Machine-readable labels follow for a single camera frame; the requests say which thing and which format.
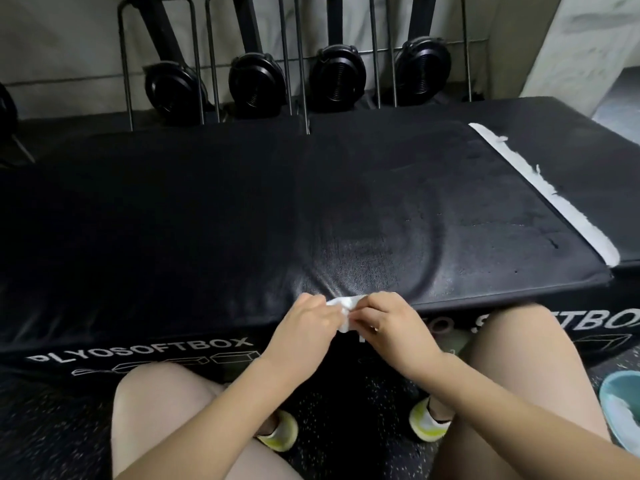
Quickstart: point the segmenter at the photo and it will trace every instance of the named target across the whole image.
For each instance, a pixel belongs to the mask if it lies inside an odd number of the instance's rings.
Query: foot
[[[451,418],[441,420],[438,417],[435,419],[432,413],[429,411],[429,400],[431,396],[427,397],[416,404],[409,413],[409,425],[413,432],[425,442],[436,442],[441,439],[449,429],[451,425]]]
[[[268,448],[279,453],[289,451],[298,438],[298,422],[286,411],[277,410],[269,419],[274,416],[277,424],[275,422],[269,423],[269,420],[267,420],[259,431],[259,433],[265,432],[263,428],[268,429],[269,425],[272,424],[275,425],[272,432],[268,435],[258,435],[256,438]]]

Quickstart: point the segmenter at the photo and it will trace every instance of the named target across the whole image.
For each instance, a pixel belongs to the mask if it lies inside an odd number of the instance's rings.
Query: black metal beam
[[[160,60],[184,64],[184,57],[175,37],[162,0],[127,0],[137,8],[147,26]]]
[[[342,0],[326,0],[326,26],[329,45],[342,43]]]
[[[409,40],[429,35],[435,8],[436,0],[413,0],[409,21]]]
[[[258,32],[258,22],[255,19],[253,0],[234,0],[236,17],[240,26],[240,35],[245,52],[262,53],[262,43]]]

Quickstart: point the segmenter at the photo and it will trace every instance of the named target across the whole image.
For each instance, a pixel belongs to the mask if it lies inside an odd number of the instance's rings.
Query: person's left hand
[[[302,293],[276,328],[261,360],[295,388],[316,371],[344,320],[340,305],[327,306],[324,296]]]

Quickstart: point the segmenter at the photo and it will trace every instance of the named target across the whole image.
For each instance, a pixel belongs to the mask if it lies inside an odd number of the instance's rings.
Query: black leather cushion
[[[471,128],[91,137],[0,174],[0,351],[275,324],[296,295],[421,312],[608,281]]]

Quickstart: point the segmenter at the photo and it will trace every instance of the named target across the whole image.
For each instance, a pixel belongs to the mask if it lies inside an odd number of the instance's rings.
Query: thigh
[[[223,386],[170,362],[142,365],[128,373],[113,400],[113,477],[194,417],[223,390]],[[286,461],[251,440],[227,480],[254,478],[300,480]]]
[[[548,309],[526,305],[492,314],[470,345],[473,368],[532,404],[610,440],[578,352]],[[469,425],[455,419],[431,478],[520,478]]]

